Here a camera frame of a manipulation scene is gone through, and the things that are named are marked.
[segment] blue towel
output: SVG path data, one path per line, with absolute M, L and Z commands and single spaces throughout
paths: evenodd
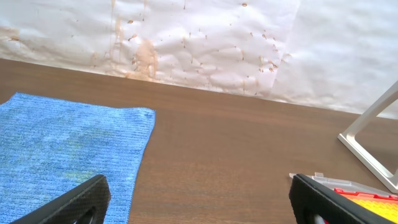
M 127 223 L 147 108 L 109 108 L 16 93 L 0 105 L 0 223 L 18 219 L 96 174 L 111 191 L 105 223 Z

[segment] towel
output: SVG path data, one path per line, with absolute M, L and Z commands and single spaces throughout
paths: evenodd
M 16 93 L 0 105 L 0 223 L 23 217 L 96 174 L 111 191 L 105 223 L 127 223 L 155 124 L 147 108 L 109 108 Z

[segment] wooden table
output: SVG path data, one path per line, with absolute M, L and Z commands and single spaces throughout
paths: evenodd
M 17 91 L 156 110 L 130 223 L 295 223 L 289 172 L 387 190 L 337 140 L 356 114 L 0 60 L 0 103 Z M 359 135 L 391 169 L 396 124 Z

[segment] blue cloth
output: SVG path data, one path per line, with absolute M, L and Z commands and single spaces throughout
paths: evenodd
M 108 108 L 16 93 L 0 105 L 0 223 L 9 223 L 96 174 L 111 191 L 105 223 L 127 223 L 155 124 L 147 108 Z

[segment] white metal stand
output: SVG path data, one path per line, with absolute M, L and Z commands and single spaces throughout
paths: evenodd
M 397 99 L 398 82 L 393 84 L 345 132 L 338 136 L 338 139 L 393 193 L 398 193 L 398 170 L 392 175 L 379 161 L 355 141 L 355 135 Z

